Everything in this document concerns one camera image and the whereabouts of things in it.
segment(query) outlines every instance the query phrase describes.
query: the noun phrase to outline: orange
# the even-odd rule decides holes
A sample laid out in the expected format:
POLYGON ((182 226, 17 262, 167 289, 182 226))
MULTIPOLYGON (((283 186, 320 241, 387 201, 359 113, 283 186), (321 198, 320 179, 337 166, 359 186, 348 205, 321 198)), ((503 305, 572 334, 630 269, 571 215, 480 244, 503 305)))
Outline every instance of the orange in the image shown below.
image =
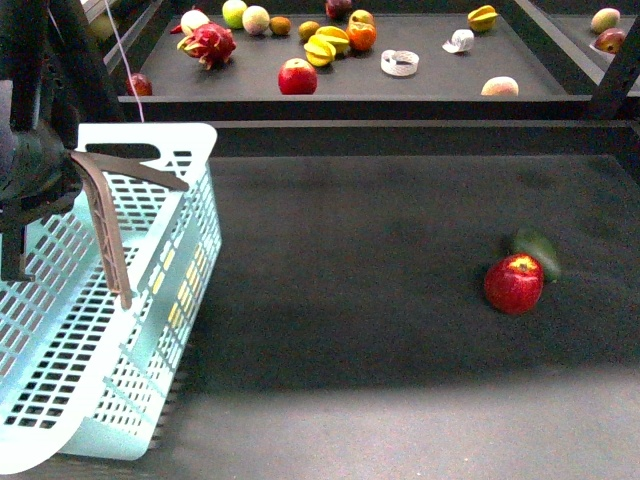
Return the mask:
POLYGON ((364 52, 376 42, 376 27, 363 22, 351 22, 347 27, 349 45, 354 50, 364 52))

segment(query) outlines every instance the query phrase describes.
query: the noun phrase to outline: light blue basket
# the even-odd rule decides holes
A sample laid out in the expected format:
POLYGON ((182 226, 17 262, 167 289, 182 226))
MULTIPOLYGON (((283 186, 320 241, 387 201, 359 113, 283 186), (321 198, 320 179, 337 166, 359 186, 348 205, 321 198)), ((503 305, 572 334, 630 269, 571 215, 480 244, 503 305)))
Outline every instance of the light blue basket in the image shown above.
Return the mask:
POLYGON ((0 474, 57 452, 136 459, 149 447, 220 250, 205 124, 84 124, 90 144, 148 144, 172 192, 106 174, 133 306, 106 285, 84 194, 28 228, 32 283, 0 283, 0 474))

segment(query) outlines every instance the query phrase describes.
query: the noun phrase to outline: white cable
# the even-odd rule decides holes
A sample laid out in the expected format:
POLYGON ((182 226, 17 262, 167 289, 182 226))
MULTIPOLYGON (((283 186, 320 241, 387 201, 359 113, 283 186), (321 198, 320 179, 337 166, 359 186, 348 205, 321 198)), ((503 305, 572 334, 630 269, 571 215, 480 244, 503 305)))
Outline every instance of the white cable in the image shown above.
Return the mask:
POLYGON ((116 36, 116 43, 118 44, 118 48, 120 49, 120 54, 122 55, 124 68, 127 70, 127 78, 129 79, 129 84, 131 85, 133 96, 135 97, 136 103, 138 104, 138 112, 140 112, 140 122, 144 123, 144 113, 142 112, 142 102, 140 101, 140 97, 138 97, 138 92, 136 92, 136 89, 133 86, 133 77, 131 75, 131 69, 129 68, 129 62, 127 62, 127 57, 124 54, 124 48, 122 46, 122 41, 120 40, 120 35, 118 35, 118 28, 116 27, 116 22, 113 21, 113 17, 111 16, 111 9, 109 8, 109 0, 104 0, 104 5, 107 10, 107 15, 109 16, 109 21, 111 22, 111 28, 113 28, 113 34, 116 36))

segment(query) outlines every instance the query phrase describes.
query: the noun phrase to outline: black shelf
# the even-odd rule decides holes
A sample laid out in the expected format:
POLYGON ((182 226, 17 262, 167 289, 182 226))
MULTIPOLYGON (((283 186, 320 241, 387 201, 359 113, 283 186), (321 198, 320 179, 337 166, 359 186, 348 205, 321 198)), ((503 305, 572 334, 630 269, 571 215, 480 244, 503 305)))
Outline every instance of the black shelf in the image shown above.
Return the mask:
MULTIPOLYGON (((278 69, 288 58, 304 58, 297 26, 308 19, 331 24, 325 16, 289 15, 293 29, 287 38, 270 34, 254 38, 236 30, 238 47, 231 63, 207 72, 175 48, 180 37, 170 35, 169 30, 180 16, 150 15, 146 29, 135 29, 128 39, 134 69, 149 75, 154 83, 154 96, 143 98, 145 117, 240 121, 577 119, 584 115, 602 71, 575 45, 563 44, 564 36, 550 28, 552 22, 544 16, 534 18, 538 10, 527 0, 498 2, 497 28, 478 35, 476 47, 464 56, 448 54, 441 45, 454 30, 467 28, 466 15, 474 6, 456 3, 448 11, 441 7, 423 14, 373 11, 378 26, 373 51, 320 68, 316 94, 293 97, 278 91, 278 69), (155 32, 151 41, 145 33, 148 30, 155 32), (380 54, 386 49, 408 49, 420 55, 417 74, 398 79, 382 72, 380 54), (480 96, 486 80, 499 75, 516 78, 520 97, 480 96)), ((219 16, 211 18, 224 24, 219 16)), ((118 57, 113 52, 109 62, 114 83, 123 94, 124 74, 118 57)), ((136 121, 134 99, 122 95, 120 102, 127 118, 136 121)), ((630 116, 632 107, 625 105, 619 117, 630 116)))

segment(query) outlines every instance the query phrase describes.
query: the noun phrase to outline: green avocado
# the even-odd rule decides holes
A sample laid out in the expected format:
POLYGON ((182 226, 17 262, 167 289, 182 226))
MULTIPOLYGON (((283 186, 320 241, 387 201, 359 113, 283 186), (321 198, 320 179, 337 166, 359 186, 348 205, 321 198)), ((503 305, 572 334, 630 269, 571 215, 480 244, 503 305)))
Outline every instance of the green avocado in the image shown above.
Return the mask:
POLYGON ((556 282, 562 275, 553 244, 542 233, 530 227, 518 229, 511 240, 512 253, 527 253, 540 262, 545 282, 556 282))

